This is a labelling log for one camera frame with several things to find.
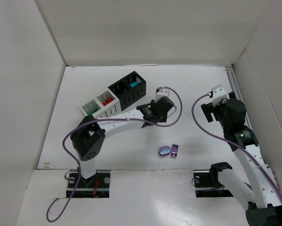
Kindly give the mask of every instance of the screw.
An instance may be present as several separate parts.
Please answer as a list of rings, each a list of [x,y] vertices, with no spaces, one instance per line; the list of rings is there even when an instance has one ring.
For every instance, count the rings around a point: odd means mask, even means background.
[[[103,179],[103,182],[104,182],[105,184],[109,184],[110,178],[108,178],[108,177],[104,178],[104,179]]]
[[[196,184],[199,183],[199,176],[196,176],[196,177],[195,177],[194,182],[195,182]]]
[[[75,178],[69,178],[69,184],[73,184],[75,182]]]

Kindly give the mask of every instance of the cubby organizer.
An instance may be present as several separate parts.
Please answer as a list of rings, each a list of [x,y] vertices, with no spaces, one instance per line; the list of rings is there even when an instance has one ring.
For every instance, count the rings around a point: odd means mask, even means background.
[[[146,95],[146,81],[137,73],[118,80],[96,98],[80,107],[84,116],[104,118],[117,115]]]

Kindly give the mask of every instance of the white floor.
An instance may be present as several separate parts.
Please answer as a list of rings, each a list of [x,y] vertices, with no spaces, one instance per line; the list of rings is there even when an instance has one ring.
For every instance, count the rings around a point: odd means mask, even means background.
[[[195,198],[192,170],[113,170],[110,197],[72,199],[55,223],[46,211],[64,198],[67,170],[35,170],[16,226],[246,226],[234,198]],[[50,212],[55,218],[66,199]]]
[[[193,102],[211,88],[223,84],[231,91],[224,67],[196,65],[67,67],[60,86],[48,133],[44,142],[38,169],[75,169],[76,163],[63,150],[63,137],[83,119],[78,109],[92,100],[98,92],[118,79],[136,71],[147,81],[147,94],[127,110],[149,103],[160,86],[170,86],[182,98],[183,113],[180,121],[169,128],[148,127],[117,134],[104,141],[95,158],[101,170],[167,170],[207,169],[212,163],[227,161],[235,166],[236,158],[229,146],[204,134],[191,117]],[[174,94],[170,98],[179,106]],[[207,122],[200,104],[196,108],[199,122],[209,131],[223,135],[218,122]],[[169,118],[171,123],[178,112]],[[161,146],[179,145],[177,159],[159,158]],[[66,145],[74,151],[71,141]]]
[[[147,81],[147,95],[130,109],[148,103],[157,87],[170,86],[182,98],[181,120],[170,128],[137,129],[105,140],[95,160],[97,169],[113,170],[110,198],[73,199],[60,220],[48,223],[45,213],[50,203],[57,197],[64,198],[66,194],[65,169],[76,168],[75,161],[62,149],[61,142],[83,119],[78,107],[132,71]],[[204,134],[191,118],[193,102],[219,84],[223,84],[227,92],[231,91],[224,67],[67,67],[38,165],[38,169],[50,170],[33,172],[17,226],[247,225],[245,213],[234,198],[196,198],[191,185],[191,169],[209,169],[212,163],[221,161],[230,163],[247,181],[229,146]],[[178,105],[175,95],[170,98]],[[207,123],[200,108],[202,103],[196,108],[199,122],[209,131],[222,136],[218,122]],[[168,123],[174,121],[177,114]],[[171,144],[179,145],[178,157],[160,158],[159,147]],[[74,152],[70,140],[66,145]],[[51,209],[51,218],[60,213],[65,202],[66,199],[57,201]]]

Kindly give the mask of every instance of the black box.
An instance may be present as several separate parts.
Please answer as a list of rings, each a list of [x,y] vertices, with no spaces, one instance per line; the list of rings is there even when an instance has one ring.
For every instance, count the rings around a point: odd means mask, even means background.
[[[121,111],[146,95],[146,81],[135,71],[108,88],[120,100]]]

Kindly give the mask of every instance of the purple block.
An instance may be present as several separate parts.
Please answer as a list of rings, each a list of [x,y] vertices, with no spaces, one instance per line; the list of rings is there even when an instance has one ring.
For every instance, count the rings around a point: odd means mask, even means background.
[[[178,156],[178,150],[179,150],[179,146],[173,145],[172,148],[171,148],[170,155],[173,156],[173,157],[177,157]]]

